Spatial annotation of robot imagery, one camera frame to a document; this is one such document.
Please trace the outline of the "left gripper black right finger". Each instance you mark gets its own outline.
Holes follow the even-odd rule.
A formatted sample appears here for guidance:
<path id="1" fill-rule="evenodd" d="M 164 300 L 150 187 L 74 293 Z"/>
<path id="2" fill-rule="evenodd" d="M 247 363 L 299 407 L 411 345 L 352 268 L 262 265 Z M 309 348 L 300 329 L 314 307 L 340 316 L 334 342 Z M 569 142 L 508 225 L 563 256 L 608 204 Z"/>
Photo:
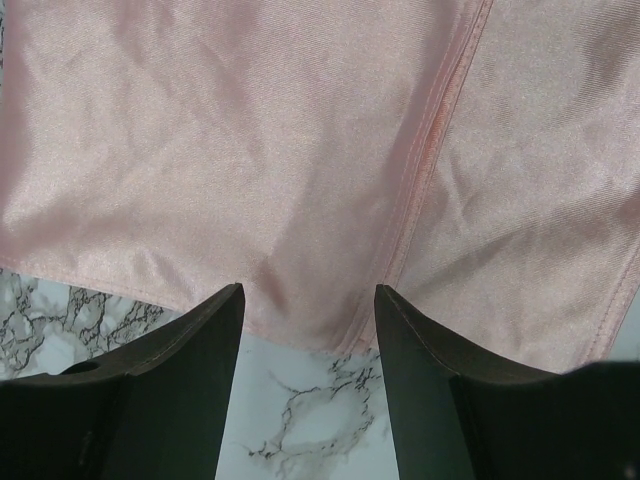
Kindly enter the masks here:
<path id="1" fill-rule="evenodd" d="M 635 479 L 639 366 L 564 374 L 497 355 L 387 285 L 375 322 L 403 479 Z"/>

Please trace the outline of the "pink cloth napkin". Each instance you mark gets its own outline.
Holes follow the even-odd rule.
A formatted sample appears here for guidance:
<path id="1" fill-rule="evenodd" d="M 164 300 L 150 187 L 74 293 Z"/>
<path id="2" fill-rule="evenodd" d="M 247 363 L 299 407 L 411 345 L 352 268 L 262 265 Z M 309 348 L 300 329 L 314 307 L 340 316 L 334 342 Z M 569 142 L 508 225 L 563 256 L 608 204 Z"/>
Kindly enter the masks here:
<path id="1" fill-rule="evenodd" d="M 252 333 L 381 340 L 375 287 L 516 361 L 639 285 L 635 1 L 10 1 L 1 263 Z"/>

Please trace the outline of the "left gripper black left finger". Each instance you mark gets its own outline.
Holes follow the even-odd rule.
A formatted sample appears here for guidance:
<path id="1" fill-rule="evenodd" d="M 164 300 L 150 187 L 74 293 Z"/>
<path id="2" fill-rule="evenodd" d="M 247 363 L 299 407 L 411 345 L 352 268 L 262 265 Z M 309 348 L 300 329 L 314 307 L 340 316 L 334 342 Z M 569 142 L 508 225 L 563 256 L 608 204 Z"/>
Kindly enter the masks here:
<path id="1" fill-rule="evenodd" d="M 231 284 L 57 375 L 1 385 L 5 479 L 211 479 L 245 309 Z"/>

